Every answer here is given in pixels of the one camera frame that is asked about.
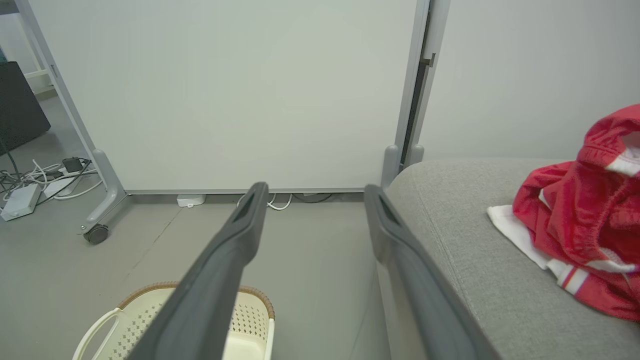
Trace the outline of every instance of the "gray metal frame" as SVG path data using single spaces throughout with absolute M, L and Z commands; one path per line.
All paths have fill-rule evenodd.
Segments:
M 47 63 L 46 66 L 51 69 L 51 81 L 54 83 L 56 91 L 58 95 L 61 97 L 63 104 L 66 106 L 67 111 L 69 112 L 69 117 L 71 118 L 71 122 L 73 122 L 80 139 L 82 140 L 89 157 L 93 160 L 93 164 L 95 168 L 98 170 L 102 181 L 107 188 L 107 194 L 104 200 L 100 203 L 100 205 L 93 210 L 89 216 L 81 222 L 78 226 L 79 233 L 84 234 L 91 230 L 98 222 L 104 218 L 115 206 L 117 206 L 124 198 L 127 196 L 124 189 L 122 188 L 122 184 L 118 179 L 111 163 L 107 159 L 106 154 L 103 151 L 96 149 L 91 137 L 89 136 L 89 132 L 87 132 L 84 123 L 82 122 L 82 118 L 78 113 L 78 110 L 67 90 L 67 86 L 65 82 L 62 80 L 60 73 L 58 72 L 58 68 L 56 66 L 55 61 L 53 60 L 53 55 L 51 54 L 51 50 L 49 50 L 49 46 L 45 41 L 44 34 L 36 21 L 35 14 L 33 13 L 33 9 L 31 8 L 31 4 L 29 4 L 28 0 L 15 0 L 18 9 L 20 10 L 20 14 L 22 15 L 22 19 L 25 24 L 27 24 L 35 37 L 36 46 L 38 47 L 38 52 L 40 52 L 41 57 L 44 58 L 44 61 Z
M 406 76 L 404 78 L 404 90 L 400 114 L 398 116 L 398 127 L 396 130 L 396 143 L 389 145 L 385 149 L 385 159 L 382 166 L 382 180 L 380 187 L 386 189 L 400 171 L 400 157 L 404 147 L 404 138 L 409 124 L 409 112 L 411 112 L 411 99 L 415 80 L 418 76 L 418 64 L 422 54 L 422 45 L 427 26 L 429 5 L 431 0 L 418 0 L 415 5 L 415 18 L 413 20 L 413 33 L 411 35 L 411 49 L 409 61 L 406 65 Z
M 36 42 L 38 43 L 42 56 L 47 62 L 47 66 L 51 69 L 53 74 L 53 82 L 56 85 L 59 96 L 62 98 L 63 103 L 66 104 L 68 112 L 72 122 L 74 123 L 77 132 L 83 140 L 85 147 L 87 148 L 92 160 L 94 161 L 102 180 L 108 188 L 108 195 L 105 201 L 86 219 L 86 223 L 82 225 L 82 232 L 87 232 L 93 225 L 104 217 L 115 204 L 122 201 L 127 194 L 133 195 L 152 195 L 152 194 L 187 194 L 187 193 L 244 193 L 245 189 L 237 190 L 123 190 L 117 175 L 113 171 L 113 167 L 109 163 L 107 156 L 95 148 L 86 127 L 83 124 L 82 118 L 78 113 L 78 110 L 67 90 L 67 87 L 62 79 L 58 68 L 53 59 L 53 55 L 45 41 L 44 34 L 38 25 L 38 22 L 33 13 L 33 9 L 28 0 L 16 0 L 16 4 L 20 13 L 24 18 L 24 22 L 33 31 Z M 417 0 L 415 17 L 413 21 L 413 33 L 411 38 L 411 47 L 409 52 L 409 60 L 406 68 L 406 75 L 404 79 L 404 89 L 401 101 L 401 106 L 398 115 L 398 125 L 396 130 L 396 140 L 393 145 L 389 145 L 385 149 L 383 157 L 383 171 L 381 175 L 381 186 L 386 188 L 391 181 L 398 175 L 400 169 L 400 157 L 401 149 L 404 146 L 404 138 L 406 136 L 406 129 L 409 120 L 409 112 L 411 108 L 411 100 L 413 96 L 413 89 L 418 72 L 418 64 L 420 56 L 422 54 L 422 45 L 425 34 L 425 27 L 427 23 L 427 16 L 429 11 L 429 0 Z M 99 154 L 96 158 L 94 154 L 98 151 Z M 363 192 L 364 184 L 362 188 L 327 188 L 327 189 L 272 189 L 274 193 L 289 193 L 289 192 Z
M 415 110 L 415 122 L 409 137 L 409 149 L 407 149 L 404 167 L 419 163 L 424 155 L 424 147 L 418 144 L 420 140 L 420 132 L 424 123 L 424 115 L 427 111 L 429 95 L 431 94 L 431 86 L 433 85 L 433 76 L 435 68 L 438 65 L 440 48 L 442 46 L 442 38 L 444 28 L 449 14 L 449 5 L 451 0 L 431 0 L 431 15 L 429 18 L 429 28 L 426 30 L 427 39 L 424 42 L 424 56 L 430 58 L 429 68 L 424 76 L 424 82 L 420 87 L 420 100 Z

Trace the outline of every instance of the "sofa cushion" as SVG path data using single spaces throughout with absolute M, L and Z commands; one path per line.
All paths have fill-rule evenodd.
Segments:
M 632 359 L 640 327 L 577 302 L 490 222 L 530 171 L 561 160 L 434 160 L 387 195 L 504 359 Z

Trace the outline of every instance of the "basket handle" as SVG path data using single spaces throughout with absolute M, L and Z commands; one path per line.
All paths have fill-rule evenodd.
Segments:
M 82 356 L 84 355 L 84 351 L 86 350 L 87 345 L 89 345 L 89 342 L 91 342 L 91 339 L 93 339 L 93 336 L 95 335 L 95 333 L 98 332 L 98 330 L 100 330 L 102 328 L 102 326 L 107 321 L 109 321 L 112 317 L 118 316 L 118 313 L 121 312 L 121 311 L 122 310 L 120 308 L 116 307 L 115 309 L 113 309 L 113 310 L 109 311 L 108 313 L 102 315 L 102 317 L 100 317 L 95 323 L 93 323 L 93 325 L 91 325 L 89 330 L 87 330 L 87 332 L 82 337 L 82 340 L 80 340 L 80 344 L 78 344 L 78 346 L 76 348 L 76 352 L 74 352 L 74 356 L 73 356 L 72 359 L 73 360 L 82 359 Z M 104 344 L 111 337 L 111 334 L 113 333 L 113 331 L 115 330 L 117 325 L 118 325 L 118 321 L 116 321 L 113 324 L 113 326 L 111 327 L 111 330 L 109 330 L 109 334 L 107 334 L 107 337 L 104 338 L 104 341 L 102 342 L 102 344 L 100 344 L 100 348 L 98 349 L 98 351 L 96 351 L 96 355 L 99 354 L 102 351 L 102 348 L 104 347 Z

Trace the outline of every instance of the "whiteboard leg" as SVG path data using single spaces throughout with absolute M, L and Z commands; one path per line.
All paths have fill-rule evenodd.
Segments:
M 382 163 L 382 181 L 380 187 L 386 189 L 396 178 L 400 170 L 400 152 L 397 145 L 389 145 L 385 149 L 385 160 Z
M 420 144 L 415 144 L 411 146 L 411 153 L 409 155 L 409 161 L 407 164 L 404 164 L 404 168 L 409 167 L 410 165 L 417 164 L 422 161 L 422 157 L 424 156 L 424 146 Z
M 127 196 L 104 151 L 94 149 L 92 154 L 95 159 L 95 167 L 100 172 L 100 176 L 107 188 L 107 195 L 97 208 L 89 214 L 85 223 L 80 225 L 81 234 L 87 233 L 91 230 L 96 224 L 98 224 L 98 221 L 104 218 Z

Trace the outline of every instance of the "power adapter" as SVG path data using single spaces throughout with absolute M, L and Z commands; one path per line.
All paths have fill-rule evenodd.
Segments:
M 40 197 L 41 187 L 39 184 L 31 184 L 23 188 L 12 191 L 9 200 L 4 205 L 0 217 L 4 221 L 29 215 L 36 208 L 36 203 Z
M 82 170 L 83 164 L 80 161 L 80 158 L 68 158 L 62 159 L 62 165 L 67 169 L 68 172 L 76 172 Z

